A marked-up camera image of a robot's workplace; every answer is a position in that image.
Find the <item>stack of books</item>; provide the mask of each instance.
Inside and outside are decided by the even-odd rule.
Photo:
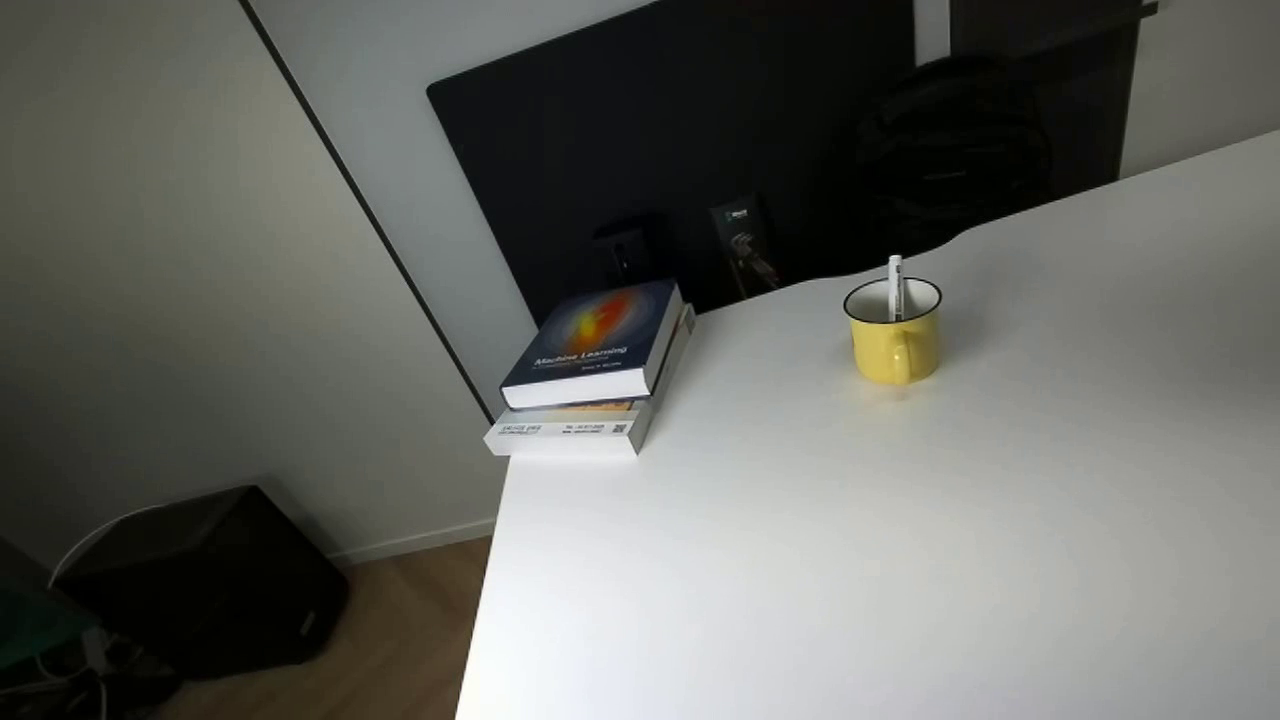
[[[555,305],[505,380],[489,450],[639,454],[690,323],[674,280]]]

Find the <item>book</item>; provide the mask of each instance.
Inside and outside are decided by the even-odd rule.
[[[491,454],[639,454],[654,405],[671,388],[696,313],[685,309],[654,372],[654,393],[634,401],[507,408],[485,443]]]
[[[674,280],[555,305],[505,380],[507,408],[648,395],[680,309]]]

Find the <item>black bag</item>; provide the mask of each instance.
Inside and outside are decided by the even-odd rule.
[[[854,139],[860,234],[924,251],[1047,201],[1051,153],[1012,63],[950,55],[912,72]]]

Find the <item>floor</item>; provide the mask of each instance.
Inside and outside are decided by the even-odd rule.
[[[352,568],[326,651],[253,674],[184,683],[160,720],[452,720],[489,539]]]

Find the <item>mug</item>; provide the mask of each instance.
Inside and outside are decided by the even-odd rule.
[[[932,280],[905,277],[905,313],[887,316],[887,280],[860,282],[845,296],[852,328],[852,365],[873,382],[915,382],[943,360],[941,352],[943,291]]]

